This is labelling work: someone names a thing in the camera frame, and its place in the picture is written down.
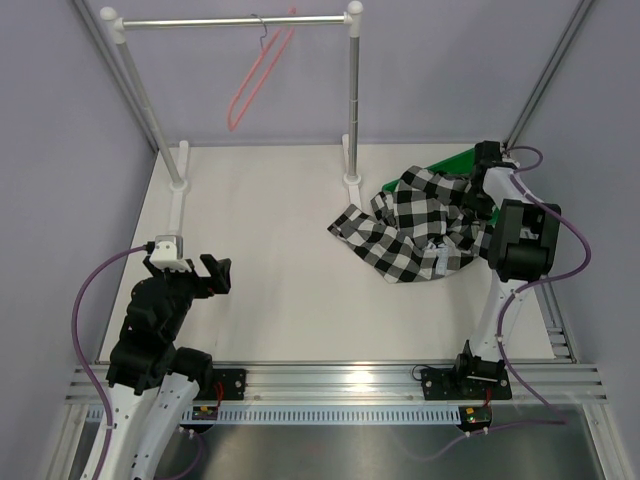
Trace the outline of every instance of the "white plastic joint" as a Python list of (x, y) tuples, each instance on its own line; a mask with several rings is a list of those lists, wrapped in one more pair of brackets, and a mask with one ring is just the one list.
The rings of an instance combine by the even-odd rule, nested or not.
[(342, 177), (342, 181), (347, 187), (353, 187), (362, 183), (362, 177), (358, 174), (356, 174), (355, 177), (350, 177), (348, 173), (345, 173)]
[(122, 17), (118, 17), (118, 12), (111, 7), (104, 7), (100, 10), (100, 18), (107, 24), (109, 34), (113, 43), (121, 45), (127, 41), (124, 36), (124, 24)]
[(349, 27), (349, 36), (351, 38), (358, 38), (360, 36), (360, 24), (362, 22), (362, 2), (353, 0), (349, 2), (347, 7), (347, 13), (351, 17), (351, 27)]
[(189, 182), (187, 181), (187, 179), (183, 178), (182, 179), (182, 183), (176, 184), (176, 183), (171, 182), (169, 184), (169, 188), (174, 193), (183, 193), (183, 192), (186, 192), (186, 191), (190, 190), (191, 187), (190, 187)]

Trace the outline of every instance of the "metal clothes rack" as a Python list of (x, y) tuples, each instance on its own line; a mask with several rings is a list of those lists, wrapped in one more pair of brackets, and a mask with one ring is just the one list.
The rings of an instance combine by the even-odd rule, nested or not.
[[(185, 20), (126, 20), (119, 17), (111, 7), (105, 7), (100, 11), (102, 20), (106, 23), (111, 39), (116, 45), (122, 59), (122, 64), (127, 72), (129, 80), (138, 96), (142, 110), (149, 122), (151, 134), (155, 139), (162, 159), (171, 176), (171, 188), (174, 193), (179, 193), (179, 202), (173, 211), (182, 211), (181, 205), (184, 194), (187, 192), (187, 180), (184, 173), (179, 171), (179, 163), (173, 158), (166, 137), (160, 127), (158, 119), (151, 106), (151, 101), (142, 83), (140, 74), (129, 50), (125, 32), (127, 30), (152, 30), (168, 28), (211, 28), (211, 27), (263, 27), (265, 25), (349, 25), (349, 127), (348, 134), (343, 136), (345, 151), (345, 163), (347, 165), (344, 182), (349, 190), (352, 203), (360, 205), (359, 184), (361, 177), (357, 173), (358, 158), (358, 72), (360, 64), (360, 25), (362, 20), (362, 3), (357, 0), (349, 3), (347, 11), (340, 15), (316, 15), (316, 16), (288, 16), (288, 17), (243, 17), (243, 18), (203, 18)], [(170, 225), (179, 224), (175, 220)]]

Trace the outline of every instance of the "vertical metal pole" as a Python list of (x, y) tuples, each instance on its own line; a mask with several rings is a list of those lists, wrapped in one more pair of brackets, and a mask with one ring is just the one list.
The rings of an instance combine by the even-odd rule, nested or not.
[(360, 70), (360, 24), (362, 3), (349, 3), (347, 12), (351, 19), (349, 27), (349, 165), (346, 180), (360, 183), (358, 176), (358, 75)]
[(349, 48), (349, 168), (350, 179), (358, 176), (358, 75), (360, 37), (350, 39)]
[(178, 173), (176, 163), (173, 160), (173, 155), (171, 155), (171, 151), (169, 150), (169, 146), (167, 145), (167, 142), (165, 140), (164, 133), (162, 133), (162, 130), (160, 129), (160, 124), (158, 123), (158, 119), (156, 118), (155, 113), (153, 113), (151, 102), (149, 101), (147, 92), (144, 89), (144, 85), (142, 84), (142, 80), (140, 79), (140, 74), (138, 73), (136, 64), (133, 61), (133, 57), (131, 56), (131, 52), (129, 51), (127, 42), (118, 43), (117, 47), (118, 47), (118, 52), (122, 57), (122, 64), (124, 65), (124, 68), (127, 70), (127, 74), (129, 75), (133, 88), (135, 89), (136, 94), (140, 99), (142, 111), (146, 114), (147, 120), (149, 121), (149, 128), (151, 129), (153, 138), (155, 138), (158, 144), (158, 149), (162, 154), (162, 159), (164, 160), (164, 163), (167, 166), (167, 170), (169, 170), (169, 175), (171, 176), (171, 182), (173, 182), (174, 186), (180, 187), (184, 184), (184, 180), (180, 177), (180, 174)]
[(100, 10), (100, 17), (107, 24), (111, 39), (113, 40), (113, 43), (116, 44), (116, 47), (118, 47), (118, 53), (120, 53), (120, 57), (122, 58), (122, 64), (127, 71), (127, 75), (129, 76), (129, 80), (131, 80), (131, 84), (133, 85), (136, 95), (138, 96), (138, 100), (140, 100), (142, 112), (147, 117), (147, 121), (149, 122), (149, 129), (151, 130), (151, 134), (158, 144), (158, 149), (162, 154), (164, 164), (167, 166), (167, 170), (169, 171), (171, 182), (175, 188), (184, 187), (185, 181), (180, 177), (180, 173), (178, 173), (176, 162), (173, 160), (173, 155), (171, 155), (171, 151), (169, 150), (167, 141), (165, 140), (164, 134), (160, 129), (158, 119), (156, 118), (155, 113), (153, 113), (151, 102), (149, 101), (147, 92), (144, 89), (144, 85), (142, 84), (142, 80), (140, 79), (140, 74), (138, 73), (136, 64), (133, 61), (133, 57), (131, 56), (129, 47), (127, 46), (127, 39), (124, 36), (124, 26), (122, 24), (122, 18), (118, 18), (118, 13), (111, 7), (104, 7), (102, 10)]

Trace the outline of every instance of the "black and white plaid shirt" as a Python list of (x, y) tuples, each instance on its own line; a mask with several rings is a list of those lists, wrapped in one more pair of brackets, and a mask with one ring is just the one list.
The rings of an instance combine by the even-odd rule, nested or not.
[(328, 230), (389, 283), (442, 278), (478, 255), (486, 258), (493, 227), (462, 209), (463, 175), (411, 167), (393, 193), (371, 200), (375, 218), (355, 205)]

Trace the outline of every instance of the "white label tag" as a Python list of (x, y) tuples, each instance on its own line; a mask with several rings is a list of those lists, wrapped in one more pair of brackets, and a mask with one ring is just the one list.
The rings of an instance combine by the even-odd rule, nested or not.
[(436, 275), (446, 275), (449, 263), (449, 247), (438, 247), (438, 263), (436, 263)]

